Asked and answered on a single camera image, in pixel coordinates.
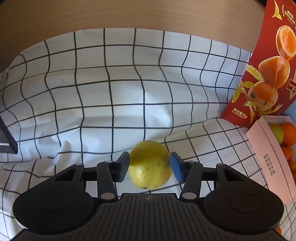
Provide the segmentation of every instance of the pink box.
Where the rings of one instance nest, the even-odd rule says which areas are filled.
[[[283,122],[290,122],[294,125],[289,116],[261,116],[246,135],[260,162],[269,190],[286,204],[296,197],[296,185],[284,153],[268,126],[268,123],[281,124]],[[296,153],[296,144],[292,148]]]

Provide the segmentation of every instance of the tangerine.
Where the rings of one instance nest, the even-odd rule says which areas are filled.
[[[289,154],[289,151],[287,150],[287,148],[286,148],[285,146],[281,146],[281,150],[283,151],[286,160],[289,161],[289,159],[290,159],[290,154]]]
[[[278,227],[276,228],[276,232],[277,232],[279,235],[281,235],[281,227],[280,227],[280,226],[278,226]]]
[[[286,149],[288,150],[289,152],[289,161],[293,159],[294,157],[294,150],[291,146],[287,146]]]
[[[292,176],[293,176],[293,178],[294,178],[294,182],[295,182],[295,184],[296,184],[296,172],[292,172]]]
[[[248,97],[257,110],[267,111],[276,103],[278,92],[268,83],[257,82],[249,89]]]
[[[292,123],[282,123],[279,125],[284,133],[283,146],[292,146],[296,143],[296,127]]]
[[[285,59],[290,61],[294,58],[296,54],[296,36],[289,26],[279,27],[276,33],[276,48],[279,55]]]
[[[296,172],[296,161],[289,161],[289,167],[291,172]]]
[[[266,83],[278,89],[286,83],[289,77],[290,64],[282,56],[274,56],[263,60],[258,66],[258,71]]]

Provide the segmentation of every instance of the black object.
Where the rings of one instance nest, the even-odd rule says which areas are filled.
[[[284,206],[279,197],[233,168],[184,162],[170,165],[184,187],[176,194],[123,194],[114,182],[128,170],[129,155],[97,167],[74,164],[21,194],[13,213],[24,229],[14,241],[115,240],[285,240],[274,230]],[[97,181],[98,198],[85,192]],[[201,181],[214,190],[199,197]]]
[[[0,117],[0,153],[17,154],[17,152],[17,143]]]

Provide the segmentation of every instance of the green fruit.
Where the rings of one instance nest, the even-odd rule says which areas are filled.
[[[142,141],[133,147],[129,155],[129,175],[132,182],[142,189],[156,189],[172,175],[170,154],[159,142]]]
[[[284,140],[284,132],[279,125],[268,124],[274,136],[276,137],[278,143],[281,145]]]

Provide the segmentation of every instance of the white tablecloth with black grid lines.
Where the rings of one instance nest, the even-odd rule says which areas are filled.
[[[64,34],[24,50],[0,74],[0,116],[18,142],[0,154],[0,240],[20,230],[14,200],[74,163],[116,160],[142,140],[162,142],[184,160],[225,163],[268,188],[245,135],[219,115],[250,53],[186,34],[108,28]],[[141,193],[127,175],[118,195]],[[147,193],[177,193],[174,176]],[[201,196],[213,190],[202,182]],[[96,183],[87,191],[96,196]],[[296,240],[295,202],[281,221]]]

